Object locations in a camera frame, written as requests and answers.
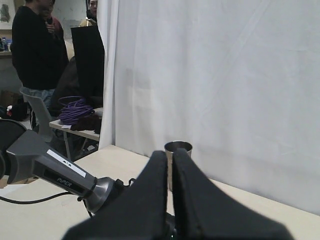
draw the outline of metal cup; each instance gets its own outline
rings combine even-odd
[[[185,149],[191,157],[192,145],[186,141],[171,141],[164,145],[166,158],[168,159],[168,187],[172,192],[172,158],[177,149]]]

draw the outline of gray chair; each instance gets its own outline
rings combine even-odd
[[[50,143],[53,138],[53,131],[49,126],[49,123],[53,120],[53,118],[50,115],[44,101],[40,97],[30,95],[28,89],[25,87],[20,88],[20,93],[23,95],[23,98],[29,102],[38,120],[38,134],[46,143]]]

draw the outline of purple cable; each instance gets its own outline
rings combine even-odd
[[[65,99],[78,99],[71,101],[68,104],[62,103],[61,100]],[[59,115],[63,125],[75,125],[80,118],[89,117],[95,113],[93,107],[86,104],[86,100],[81,96],[66,96],[58,100],[64,106]]]

